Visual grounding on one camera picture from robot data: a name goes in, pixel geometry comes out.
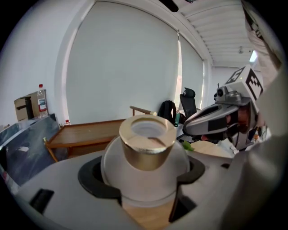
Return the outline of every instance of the wooden board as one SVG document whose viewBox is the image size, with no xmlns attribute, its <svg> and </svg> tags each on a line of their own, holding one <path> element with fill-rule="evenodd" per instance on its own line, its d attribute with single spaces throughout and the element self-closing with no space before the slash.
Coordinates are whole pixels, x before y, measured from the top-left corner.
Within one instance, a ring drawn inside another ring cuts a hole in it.
<svg viewBox="0 0 288 230">
<path fill-rule="evenodd" d="M 119 134 L 122 120 L 63 126 L 47 143 L 48 148 L 86 146 L 110 142 Z"/>
<path fill-rule="evenodd" d="M 198 141 L 190 144 L 192 148 L 198 153 L 204 153 L 213 156 L 228 157 L 231 158 L 231 154 L 225 151 L 223 148 L 206 141 Z"/>
<path fill-rule="evenodd" d="M 173 202 L 174 201 L 170 201 L 153 208 L 139 208 L 127 203 L 122 203 L 122 207 L 144 229 L 160 230 L 170 225 L 168 220 L 173 207 Z"/>
<path fill-rule="evenodd" d="M 105 150 L 108 144 L 109 142 L 105 142 L 103 144 L 72 147 L 69 152 L 68 158 L 74 158 L 74 157 L 82 156 L 85 154 Z"/>
</svg>

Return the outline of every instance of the red label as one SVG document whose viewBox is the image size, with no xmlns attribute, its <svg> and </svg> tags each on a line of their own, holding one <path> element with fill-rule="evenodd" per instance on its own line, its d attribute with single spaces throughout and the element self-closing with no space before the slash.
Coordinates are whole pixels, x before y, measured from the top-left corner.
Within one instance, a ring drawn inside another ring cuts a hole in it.
<svg viewBox="0 0 288 230">
<path fill-rule="evenodd" d="M 45 109 L 40 109 L 40 105 L 38 105 L 38 108 L 39 108 L 39 112 L 44 112 L 44 111 L 47 110 L 47 108 L 45 108 Z"/>
</svg>

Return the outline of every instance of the backpack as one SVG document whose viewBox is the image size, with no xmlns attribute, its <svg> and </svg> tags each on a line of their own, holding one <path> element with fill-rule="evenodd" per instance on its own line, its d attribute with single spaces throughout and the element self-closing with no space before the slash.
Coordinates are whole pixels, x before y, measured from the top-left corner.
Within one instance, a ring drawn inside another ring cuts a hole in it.
<svg viewBox="0 0 288 230">
<path fill-rule="evenodd" d="M 168 121 L 170 121 L 174 125 L 175 119 L 176 119 L 175 103 L 173 101 L 162 102 L 160 109 L 159 109 L 159 112 L 158 112 L 158 116 L 167 119 Z"/>
</svg>

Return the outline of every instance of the black chair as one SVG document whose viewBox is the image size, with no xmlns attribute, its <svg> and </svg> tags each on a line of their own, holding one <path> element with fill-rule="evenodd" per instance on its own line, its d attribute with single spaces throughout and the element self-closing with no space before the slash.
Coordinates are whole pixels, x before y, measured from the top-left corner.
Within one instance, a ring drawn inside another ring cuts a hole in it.
<svg viewBox="0 0 288 230">
<path fill-rule="evenodd" d="M 191 117 L 194 113 L 197 112 L 195 104 L 196 93 L 190 88 L 185 88 L 183 94 L 180 94 L 180 101 L 185 113 L 186 119 Z"/>
</svg>

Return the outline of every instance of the small bottle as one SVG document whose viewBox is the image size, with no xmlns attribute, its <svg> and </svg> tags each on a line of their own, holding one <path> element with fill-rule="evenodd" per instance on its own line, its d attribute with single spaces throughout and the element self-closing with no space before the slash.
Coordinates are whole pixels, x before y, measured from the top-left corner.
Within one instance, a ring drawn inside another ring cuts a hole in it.
<svg viewBox="0 0 288 230">
<path fill-rule="evenodd" d="M 39 108 L 40 118 L 48 116 L 46 97 L 45 97 L 45 92 L 44 92 L 42 84 L 39 85 L 37 99 L 38 99 L 38 108 Z"/>
</svg>

